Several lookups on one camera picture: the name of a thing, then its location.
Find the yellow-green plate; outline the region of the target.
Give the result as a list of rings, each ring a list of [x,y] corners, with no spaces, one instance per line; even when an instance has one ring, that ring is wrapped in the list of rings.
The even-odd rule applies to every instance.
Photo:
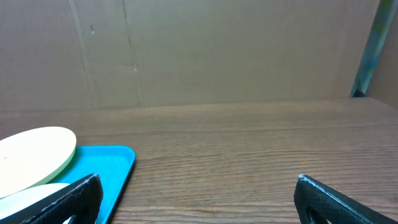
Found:
[[[76,135],[59,126],[30,129],[1,140],[1,198],[46,184],[70,163]]]

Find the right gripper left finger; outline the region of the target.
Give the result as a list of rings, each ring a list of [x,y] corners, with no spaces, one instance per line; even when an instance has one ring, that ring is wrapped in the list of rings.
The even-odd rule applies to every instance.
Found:
[[[74,183],[1,220],[1,224],[95,224],[103,199],[98,174]]]

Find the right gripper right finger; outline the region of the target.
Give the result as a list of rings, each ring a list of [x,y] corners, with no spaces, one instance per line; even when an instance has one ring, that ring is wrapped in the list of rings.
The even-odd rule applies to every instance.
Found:
[[[397,221],[305,174],[298,176],[294,204],[300,222],[304,224],[397,224]]]

